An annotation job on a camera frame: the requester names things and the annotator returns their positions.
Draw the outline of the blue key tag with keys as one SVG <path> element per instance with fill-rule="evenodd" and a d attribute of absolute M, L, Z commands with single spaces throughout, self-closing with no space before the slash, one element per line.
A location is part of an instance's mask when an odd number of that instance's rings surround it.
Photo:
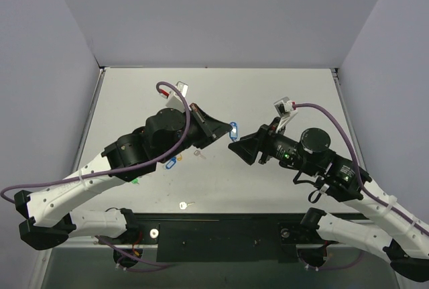
<path fill-rule="evenodd" d="M 239 128 L 238 124 L 234 121 L 230 122 L 231 130 L 229 132 L 229 138 L 232 142 L 236 142 L 239 139 Z"/>

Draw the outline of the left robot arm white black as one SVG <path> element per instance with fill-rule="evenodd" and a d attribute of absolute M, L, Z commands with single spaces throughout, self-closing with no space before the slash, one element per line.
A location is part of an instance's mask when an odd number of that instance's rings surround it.
<path fill-rule="evenodd" d="M 184 111 L 158 111 L 144 126 L 121 136 L 58 185 L 17 192 L 15 208 L 25 218 L 19 224 L 21 240 L 40 251 L 72 237 L 135 241 L 141 229 L 132 210 L 82 211 L 79 206 L 106 190 L 155 172 L 158 163 L 188 148 L 204 149 L 231 130 L 230 124 L 207 115 L 195 103 Z"/>

